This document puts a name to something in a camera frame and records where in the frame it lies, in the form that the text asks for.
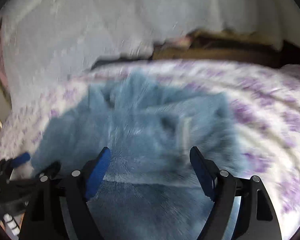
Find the blue fleece baby onesie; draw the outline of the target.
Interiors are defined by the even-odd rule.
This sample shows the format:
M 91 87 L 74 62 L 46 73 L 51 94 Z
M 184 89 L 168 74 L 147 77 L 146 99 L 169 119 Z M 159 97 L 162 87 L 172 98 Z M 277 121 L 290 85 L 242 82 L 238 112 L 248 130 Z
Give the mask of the blue fleece baby onesie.
M 53 118 L 31 164 L 54 161 L 67 175 L 111 151 L 89 210 L 105 239 L 196 239 L 213 205 L 189 159 L 196 146 L 219 168 L 240 175 L 234 117 L 223 94 L 162 86 L 134 73 L 90 85 L 73 109 Z

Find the black dark clothing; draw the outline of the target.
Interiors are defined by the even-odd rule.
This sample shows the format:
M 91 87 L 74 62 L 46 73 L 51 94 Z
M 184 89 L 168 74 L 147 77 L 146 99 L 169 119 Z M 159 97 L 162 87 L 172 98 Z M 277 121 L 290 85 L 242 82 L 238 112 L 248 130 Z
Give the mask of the black dark clothing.
M 135 62 L 135 61 L 151 61 L 152 56 L 145 57 L 145 56 L 138 56 L 138 57 L 127 57 L 121 56 L 118 58 L 110 58 L 110 57 L 100 57 L 98 58 L 94 64 L 91 66 L 90 70 L 95 70 L 96 68 L 106 66 L 109 64 L 116 64 L 116 63 L 127 63 L 127 62 Z

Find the purple floral bed quilt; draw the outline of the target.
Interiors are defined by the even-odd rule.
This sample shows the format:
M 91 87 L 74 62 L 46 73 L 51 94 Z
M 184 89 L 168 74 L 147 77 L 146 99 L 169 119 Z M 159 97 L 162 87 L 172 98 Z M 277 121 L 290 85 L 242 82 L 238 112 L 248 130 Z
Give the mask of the purple floral bed quilt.
M 229 61 L 153 61 L 116 63 L 72 77 L 13 112 L 0 132 L 0 159 L 29 152 L 31 160 L 53 118 L 75 108 L 90 85 L 122 81 L 138 73 L 167 87 L 223 94 L 234 117 L 244 170 L 258 175 L 271 198 L 281 236 L 300 226 L 300 66 L 281 69 Z M 37 173 L 29 163 L 14 178 Z

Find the white lace cover cloth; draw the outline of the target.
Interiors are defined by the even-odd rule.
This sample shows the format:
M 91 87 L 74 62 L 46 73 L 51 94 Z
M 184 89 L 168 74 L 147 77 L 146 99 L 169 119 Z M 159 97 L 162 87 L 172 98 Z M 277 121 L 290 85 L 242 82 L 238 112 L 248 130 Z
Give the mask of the white lace cover cloth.
M 293 0 L 9 0 L 2 48 L 12 108 L 98 57 L 150 54 L 155 41 L 203 28 L 259 34 L 275 48 L 300 47 Z

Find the woven brown bamboo mat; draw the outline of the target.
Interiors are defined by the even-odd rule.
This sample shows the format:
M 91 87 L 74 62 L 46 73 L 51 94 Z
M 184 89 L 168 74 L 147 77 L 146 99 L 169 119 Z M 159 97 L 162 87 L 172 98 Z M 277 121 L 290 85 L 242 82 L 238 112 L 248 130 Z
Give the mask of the woven brown bamboo mat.
M 153 60 L 224 60 L 252 63 L 279 69 L 300 65 L 300 47 L 286 40 L 279 48 L 258 33 L 239 34 L 230 30 L 209 32 L 196 29 L 187 35 L 155 43 Z

